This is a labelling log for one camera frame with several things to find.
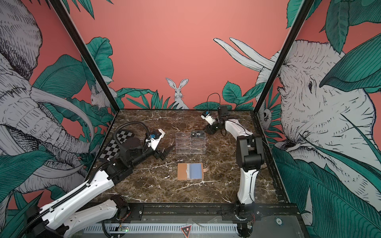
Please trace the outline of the clear plastic organizer box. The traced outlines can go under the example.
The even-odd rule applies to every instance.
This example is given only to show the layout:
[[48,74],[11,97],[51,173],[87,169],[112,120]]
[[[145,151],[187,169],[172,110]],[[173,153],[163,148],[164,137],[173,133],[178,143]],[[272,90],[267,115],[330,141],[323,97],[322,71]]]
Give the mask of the clear plastic organizer box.
[[177,154],[205,154],[206,152],[206,134],[205,138],[192,138],[191,132],[178,132],[175,141]]

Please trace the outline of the black VIP card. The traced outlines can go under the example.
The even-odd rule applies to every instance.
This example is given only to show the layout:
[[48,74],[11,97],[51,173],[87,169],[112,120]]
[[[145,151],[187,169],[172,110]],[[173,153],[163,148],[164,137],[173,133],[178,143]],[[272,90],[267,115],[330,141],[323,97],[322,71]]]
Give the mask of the black VIP card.
[[205,138],[205,131],[193,131],[191,132],[192,138]]

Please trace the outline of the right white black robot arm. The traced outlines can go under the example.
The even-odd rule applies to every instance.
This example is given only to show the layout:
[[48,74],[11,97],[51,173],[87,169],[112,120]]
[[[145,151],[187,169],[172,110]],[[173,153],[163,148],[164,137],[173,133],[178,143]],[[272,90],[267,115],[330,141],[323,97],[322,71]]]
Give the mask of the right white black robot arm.
[[240,172],[240,186],[237,193],[240,204],[255,202],[255,184],[258,173],[265,162],[262,138],[246,129],[237,118],[229,115],[226,106],[217,109],[215,119],[210,111],[204,111],[201,118],[207,121],[205,131],[215,134],[225,130],[236,140],[236,162]]

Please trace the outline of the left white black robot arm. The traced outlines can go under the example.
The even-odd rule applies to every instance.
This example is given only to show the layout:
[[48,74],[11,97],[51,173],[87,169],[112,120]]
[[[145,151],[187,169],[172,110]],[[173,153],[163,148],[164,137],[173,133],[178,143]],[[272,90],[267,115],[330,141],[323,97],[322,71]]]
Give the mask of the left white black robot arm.
[[159,150],[162,136],[149,135],[144,144],[136,137],[129,137],[119,146],[119,152],[97,167],[95,174],[61,198],[41,207],[29,208],[26,223],[18,233],[19,238],[68,238],[74,233],[104,220],[116,218],[124,222],[132,216],[132,209],[121,195],[84,209],[83,207],[102,192],[114,187],[134,168],[153,156],[165,160],[174,149],[171,145]]

